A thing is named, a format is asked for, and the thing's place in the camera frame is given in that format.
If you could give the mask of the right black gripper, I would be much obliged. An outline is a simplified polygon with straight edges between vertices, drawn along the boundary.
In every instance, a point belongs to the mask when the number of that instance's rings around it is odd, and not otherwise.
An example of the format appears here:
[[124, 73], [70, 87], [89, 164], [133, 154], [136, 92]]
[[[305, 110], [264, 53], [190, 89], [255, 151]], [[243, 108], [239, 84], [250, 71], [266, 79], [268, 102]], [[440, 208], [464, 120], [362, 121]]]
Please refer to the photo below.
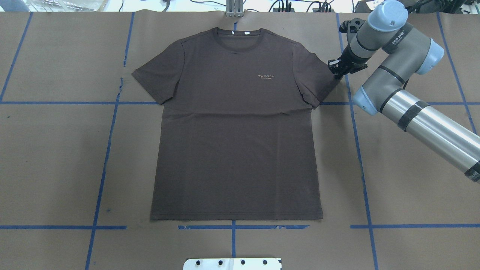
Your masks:
[[366, 69], [368, 60], [368, 58], [358, 57], [351, 47], [347, 46], [339, 58], [328, 61], [328, 68], [335, 79], [342, 79], [344, 74], [354, 74]]

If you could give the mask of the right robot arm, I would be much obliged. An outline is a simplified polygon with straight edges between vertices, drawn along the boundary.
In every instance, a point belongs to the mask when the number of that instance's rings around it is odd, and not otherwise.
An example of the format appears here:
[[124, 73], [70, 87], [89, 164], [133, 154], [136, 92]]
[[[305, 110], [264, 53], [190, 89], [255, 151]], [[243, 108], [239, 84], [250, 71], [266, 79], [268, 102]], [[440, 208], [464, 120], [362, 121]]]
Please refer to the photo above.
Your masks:
[[480, 139], [471, 130], [407, 91], [413, 75], [425, 75], [443, 58], [444, 49], [408, 22], [407, 8], [397, 0], [381, 2], [366, 20], [353, 18], [338, 26], [347, 45], [328, 61], [336, 78], [368, 66], [379, 50], [386, 59], [353, 94], [355, 105], [370, 115], [381, 113], [396, 126], [440, 155], [466, 178], [480, 179]]

